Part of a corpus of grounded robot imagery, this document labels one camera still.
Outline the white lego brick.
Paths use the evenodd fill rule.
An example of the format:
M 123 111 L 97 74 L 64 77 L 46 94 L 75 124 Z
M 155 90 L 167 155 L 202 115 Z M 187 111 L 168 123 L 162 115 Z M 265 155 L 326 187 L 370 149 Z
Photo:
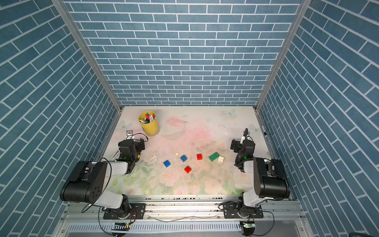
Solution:
M 222 164 L 224 162 L 225 158 L 223 156 L 219 156 L 217 159 L 217 162 Z

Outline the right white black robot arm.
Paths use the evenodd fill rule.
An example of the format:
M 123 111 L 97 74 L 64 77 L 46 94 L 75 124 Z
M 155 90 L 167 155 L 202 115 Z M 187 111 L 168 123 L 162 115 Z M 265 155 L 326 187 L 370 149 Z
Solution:
M 248 183 L 253 188 L 239 197 L 238 208 L 258 208 L 269 200 L 280 201 L 290 196 L 283 162 L 254 156 L 255 142 L 245 136 L 240 141 L 231 141 L 231 150 L 237 153 L 235 167 L 244 174 L 252 174 Z

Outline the blue lego brick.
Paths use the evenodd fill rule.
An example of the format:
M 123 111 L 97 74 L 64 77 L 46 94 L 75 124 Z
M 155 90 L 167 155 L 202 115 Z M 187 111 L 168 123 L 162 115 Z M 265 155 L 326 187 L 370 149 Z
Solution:
M 163 164 L 165 167 L 169 167 L 171 165 L 169 160 L 166 160 Z
M 182 162 L 185 162 L 188 158 L 187 158 L 185 155 L 182 155 L 182 156 L 180 157 L 180 159 L 181 159 Z

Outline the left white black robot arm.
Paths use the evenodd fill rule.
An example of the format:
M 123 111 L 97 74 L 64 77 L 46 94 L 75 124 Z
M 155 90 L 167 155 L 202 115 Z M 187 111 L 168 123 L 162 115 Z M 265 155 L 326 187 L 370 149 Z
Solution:
M 148 139 L 136 139 L 133 135 L 118 143 L 119 158 L 99 162 L 79 161 L 60 191 L 60 199 L 67 202 L 83 202 L 99 206 L 122 215 L 131 211 L 126 195 L 107 190 L 116 175 L 130 174 L 145 150 Z

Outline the green lego brick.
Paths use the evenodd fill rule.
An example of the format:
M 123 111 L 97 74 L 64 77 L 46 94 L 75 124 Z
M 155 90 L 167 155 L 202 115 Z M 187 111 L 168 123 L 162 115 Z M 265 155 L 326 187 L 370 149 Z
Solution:
M 217 160 L 219 158 L 219 156 L 220 156 L 219 153 L 215 152 L 215 153 L 213 153 L 212 155 L 209 156 L 209 160 L 211 162 L 213 162 L 213 161 Z

